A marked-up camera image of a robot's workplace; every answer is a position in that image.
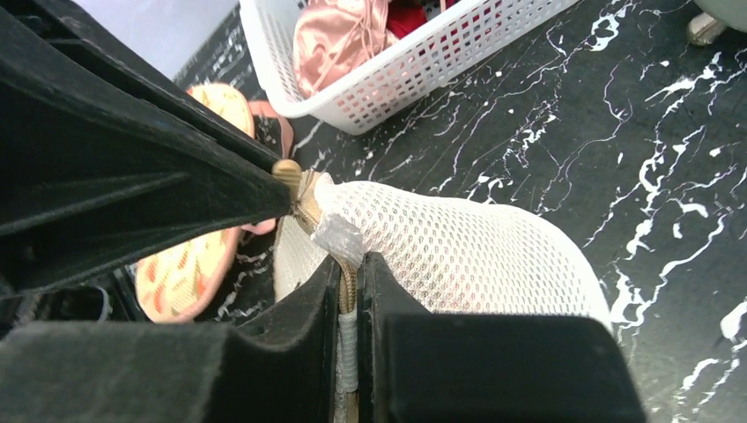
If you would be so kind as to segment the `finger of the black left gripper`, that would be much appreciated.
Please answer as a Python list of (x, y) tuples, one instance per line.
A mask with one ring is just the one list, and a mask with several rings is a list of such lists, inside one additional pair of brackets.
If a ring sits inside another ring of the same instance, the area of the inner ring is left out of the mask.
[(73, 2), (2, 2), (2, 294), (280, 217), (276, 162)]

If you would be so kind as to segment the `white mesh laundry bag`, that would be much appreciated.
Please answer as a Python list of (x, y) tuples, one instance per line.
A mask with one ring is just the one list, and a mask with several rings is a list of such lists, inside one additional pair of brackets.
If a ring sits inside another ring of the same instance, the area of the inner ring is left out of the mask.
[(382, 255), (396, 282), (431, 312), (580, 315), (611, 325), (609, 305), (581, 250), (531, 212), (378, 182), (334, 182), (293, 160), (280, 160), (272, 173), (292, 195), (275, 240), (276, 299), (306, 283), (328, 257), (342, 270), (336, 422), (358, 418), (356, 282), (367, 253)]

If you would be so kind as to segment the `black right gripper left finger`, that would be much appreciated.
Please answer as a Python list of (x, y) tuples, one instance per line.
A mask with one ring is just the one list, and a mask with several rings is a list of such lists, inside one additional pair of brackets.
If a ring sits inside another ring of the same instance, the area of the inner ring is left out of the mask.
[(337, 285), (326, 259), (257, 318), (30, 323), (1, 344), (4, 422), (329, 422)]

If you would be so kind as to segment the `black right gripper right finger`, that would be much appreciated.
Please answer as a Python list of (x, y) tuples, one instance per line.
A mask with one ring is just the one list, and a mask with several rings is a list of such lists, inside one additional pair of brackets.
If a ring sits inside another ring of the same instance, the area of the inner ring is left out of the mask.
[(428, 312), (384, 258), (358, 275), (362, 422), (644, 422), (610, 333), (575, 316)]

